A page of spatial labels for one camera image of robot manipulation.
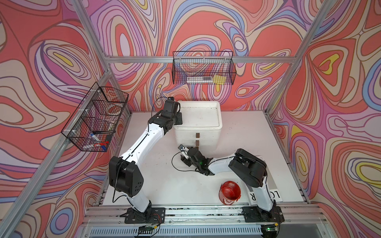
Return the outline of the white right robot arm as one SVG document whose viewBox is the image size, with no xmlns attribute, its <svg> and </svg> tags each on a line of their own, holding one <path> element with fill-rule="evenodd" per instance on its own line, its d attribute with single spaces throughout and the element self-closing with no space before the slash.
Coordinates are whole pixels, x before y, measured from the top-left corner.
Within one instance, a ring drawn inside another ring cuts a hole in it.
<svg viewBox="0 0 381 238">
<path fill-rule="evenodd" d="M 196 147 L 180 145 L 181 161 L 188 167 L 194 166 L 195 172 L 205 176 L 234 172 L 247 186 L 253 188 L 257 200 L 257 212 L 263 221 L 274 218 L 276 206 L 268 193 L 267 165 L 265 161 L 248 151 L 239 148 L 230 156 L 213 159 L 206 158 Z"/>
</svg>

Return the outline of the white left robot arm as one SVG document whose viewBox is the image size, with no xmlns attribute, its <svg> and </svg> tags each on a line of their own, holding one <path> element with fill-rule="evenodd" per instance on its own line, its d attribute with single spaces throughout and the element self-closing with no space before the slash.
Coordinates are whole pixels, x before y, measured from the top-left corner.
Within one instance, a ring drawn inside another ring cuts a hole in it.
<svg viewBox="0 0 381 238">
<path fill-rule="evenodd" d="M 147 122 L 147 128 L 137 141 L 121 156 L 114 156 L 109 162 L 109 184 L 114 192 L 120 192 L 130 203 L 131 208 L 122 217 L 127 224 L 146 223 L 163 218 L 152 209 L 152 202 L 142 191 L 144 178 L 140 168 L 154 145 L 174 125 L 182 124 L 180 103 L 174 97 L 165 99 L 164 108 L 153 114 Z"/>
</svg>

